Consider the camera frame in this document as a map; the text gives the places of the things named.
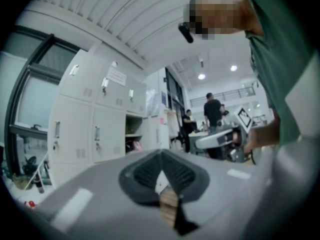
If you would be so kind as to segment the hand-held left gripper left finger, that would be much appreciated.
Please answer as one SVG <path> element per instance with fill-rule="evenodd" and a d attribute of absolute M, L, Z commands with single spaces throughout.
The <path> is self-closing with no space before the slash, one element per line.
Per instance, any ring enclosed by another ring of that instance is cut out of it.
<path fill-rule="evenodd" d="M 72 240 L 173 239 L 159 209 L 134 203 L 119 184 L 120 172 L 146 155 L 131 154 L 88 168 L 57 187 L 37 213 Z"/>

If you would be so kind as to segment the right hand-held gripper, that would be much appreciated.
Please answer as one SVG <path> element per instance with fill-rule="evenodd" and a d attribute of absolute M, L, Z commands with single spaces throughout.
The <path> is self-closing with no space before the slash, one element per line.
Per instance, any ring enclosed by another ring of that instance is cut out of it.
<path fill-rule="evenodd" d="M 226 160 L 244 163 L 248 160 L 244 147 L 252 124 L 253 120 L 243 106 L 232 113 L 225 110 L 222 119 L 217 121 L 217 133 L 198 139 L 195 146 L 203 150 L 221 147 Z"/>

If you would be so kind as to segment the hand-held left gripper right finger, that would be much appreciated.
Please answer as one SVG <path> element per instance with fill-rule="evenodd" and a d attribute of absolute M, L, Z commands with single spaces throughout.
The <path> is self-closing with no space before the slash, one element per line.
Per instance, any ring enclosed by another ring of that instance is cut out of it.
<path fill-rule="evenodd" d="M 256 165 L 218 162 L 207 190 L 182 204 L 161 193 L 161 215 L 188 240 L 297 238 L 309 223 L 320 178 L 320 140 L 300 137 L 261 149 Z"/>

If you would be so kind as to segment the person's right hand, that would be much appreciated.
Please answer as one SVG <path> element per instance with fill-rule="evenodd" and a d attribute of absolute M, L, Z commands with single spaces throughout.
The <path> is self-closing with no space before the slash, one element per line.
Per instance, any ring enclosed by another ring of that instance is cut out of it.
<path fill-rule="evenodd" d="M 243 147 L 244 153 L 247 155 L 252 150 L 263 147 L 265 145 L 263 137 L 263 129 L 261 127 L 252 128 L 248 133 L 247 143 Z"/>

